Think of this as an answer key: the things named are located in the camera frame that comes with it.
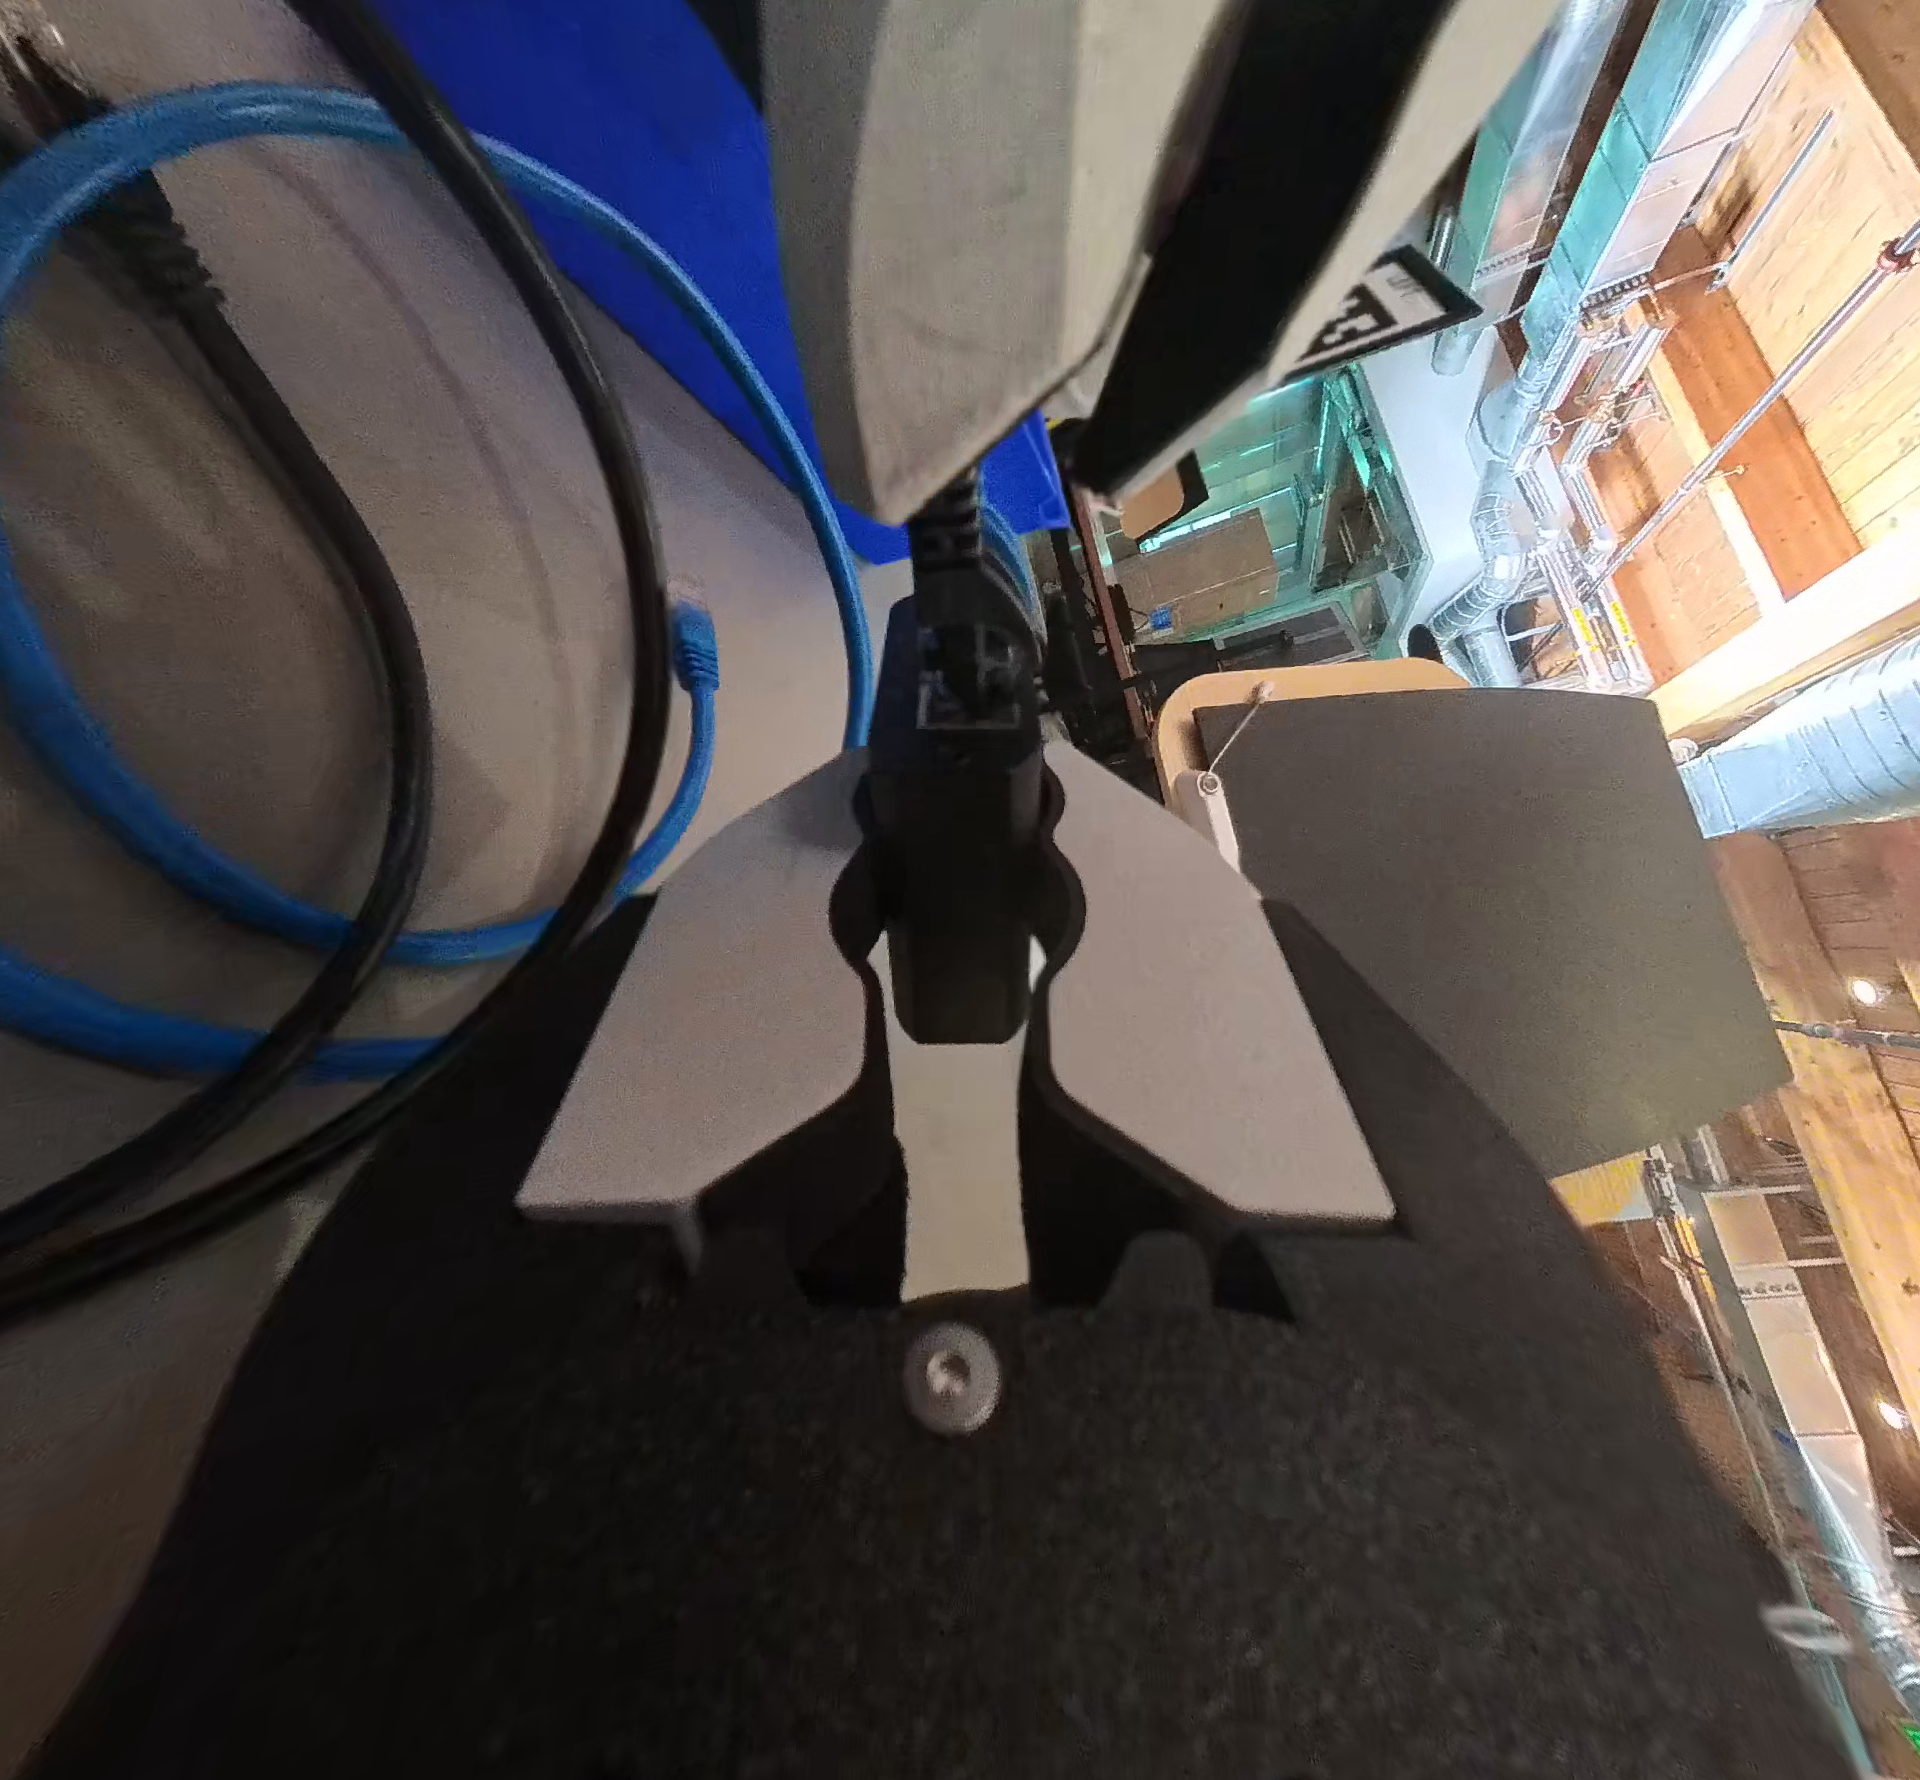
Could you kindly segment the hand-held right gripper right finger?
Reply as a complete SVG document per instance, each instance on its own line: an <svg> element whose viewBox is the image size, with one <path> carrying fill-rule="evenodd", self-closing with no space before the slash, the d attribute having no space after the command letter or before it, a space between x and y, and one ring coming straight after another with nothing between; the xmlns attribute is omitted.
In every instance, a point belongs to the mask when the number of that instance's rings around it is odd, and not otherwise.
<svg viewBox="0 0 1920 1780"><path fill-rule="evenodd" d="M1285 1235L1399 1210L1257 891L1201 834L1061 742L1044 750L1020 1069L1029 1291L1089 1309L1142 1236L1239 1298Z"/></svg>

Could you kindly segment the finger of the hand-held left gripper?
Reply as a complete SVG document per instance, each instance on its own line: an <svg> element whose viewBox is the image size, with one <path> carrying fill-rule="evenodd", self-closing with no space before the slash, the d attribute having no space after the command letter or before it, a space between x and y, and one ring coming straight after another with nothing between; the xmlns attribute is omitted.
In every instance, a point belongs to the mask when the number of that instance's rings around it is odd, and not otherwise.
<svg viewBox="0 0 1920 1780"><path fill-rule="evenodd" d="M759 0L780 257L829 485L902 526L1091 385L1250 0Z"/></svg>
<svg viewBox="0 0 1920 1780"><path fill-rule="evenodd" d="M1073 478L1124 494L1292 375L1566 0L1239 0Z"/></svg>

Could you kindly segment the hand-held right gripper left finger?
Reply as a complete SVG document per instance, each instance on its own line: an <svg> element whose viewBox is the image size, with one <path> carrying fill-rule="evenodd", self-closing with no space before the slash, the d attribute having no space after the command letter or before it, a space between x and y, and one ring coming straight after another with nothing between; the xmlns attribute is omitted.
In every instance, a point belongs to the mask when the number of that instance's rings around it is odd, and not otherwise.
<svg viewBox="0 0 1920 1780"><path fill-rule="evenodd" d="M881 906L838 754L661 886L518 1191L522 1216L665 1232L687 1269L769 1236L815 1303L893 1309L907 1259Z"/></svg>

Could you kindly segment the black ethernet adapter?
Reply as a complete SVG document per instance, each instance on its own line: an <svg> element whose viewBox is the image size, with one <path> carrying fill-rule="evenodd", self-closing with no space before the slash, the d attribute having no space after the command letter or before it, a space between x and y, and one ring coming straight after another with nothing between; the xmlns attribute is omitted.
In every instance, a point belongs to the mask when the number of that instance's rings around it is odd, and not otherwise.
<svg viewBox="0 0 1920 1780"><path fill-rule="evenodd" d="M920 621L886 620L861 795L895 1008L921 1047L1001 1047L1029 1010L1041 700L1020 644Z"/></svg>

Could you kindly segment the blue plastic bin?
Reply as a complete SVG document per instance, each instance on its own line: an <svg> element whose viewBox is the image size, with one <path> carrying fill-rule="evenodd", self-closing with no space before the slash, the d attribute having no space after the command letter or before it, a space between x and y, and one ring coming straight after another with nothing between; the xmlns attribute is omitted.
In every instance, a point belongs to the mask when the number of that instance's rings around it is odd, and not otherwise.
<svg viewBox="0 0 1920 1780"><path fill-rule="evenodd" d="M373 0L470 129L645 231L823 469L790 318L759 50L826 0Z"/></svg>

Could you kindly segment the black white marker tag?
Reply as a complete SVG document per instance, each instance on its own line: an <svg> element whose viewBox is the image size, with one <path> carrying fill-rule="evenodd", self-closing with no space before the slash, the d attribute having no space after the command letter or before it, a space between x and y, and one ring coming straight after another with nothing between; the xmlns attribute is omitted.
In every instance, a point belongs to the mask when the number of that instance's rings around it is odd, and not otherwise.
<svg viewBox="0 0 1920 1780"><path fill-rule="evenodd" d="M1379 257L1320 329L1304 356L1277 382L1277 390L1328 375L1375 352L1388 352L1481 317L1475 297L1458 287L1418 247Z"/></svg>

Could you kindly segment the silver ribbed ventilation duct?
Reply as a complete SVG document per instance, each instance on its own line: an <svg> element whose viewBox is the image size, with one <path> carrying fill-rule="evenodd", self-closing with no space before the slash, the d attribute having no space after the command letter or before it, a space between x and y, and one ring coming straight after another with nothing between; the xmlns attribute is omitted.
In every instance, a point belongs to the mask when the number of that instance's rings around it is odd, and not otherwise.
<svg viewBox="0 0 1920 1780"><path fill-rule="evenodd" d="M1681 763L1705 838L1919 817L1919 638L1802 690Z"/></svg>

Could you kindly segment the silver rectangular ventilation duct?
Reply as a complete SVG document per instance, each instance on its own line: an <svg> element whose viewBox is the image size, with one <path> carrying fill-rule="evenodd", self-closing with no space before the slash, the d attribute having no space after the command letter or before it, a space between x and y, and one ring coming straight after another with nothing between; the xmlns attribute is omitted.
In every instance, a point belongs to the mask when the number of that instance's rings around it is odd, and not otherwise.
<svg viewBox="0 0 1920 1780"><path fill-rule="evenodd" d="M1770 1431L1786 1445L1808 1519L1864 1646L1905 1724L1917 1724L1917 1609L1897 1573L1867 1442L1811 1312L1800 1259L1772 1214L1770 1191L1677 1182L1685 1216Z"/></svg>

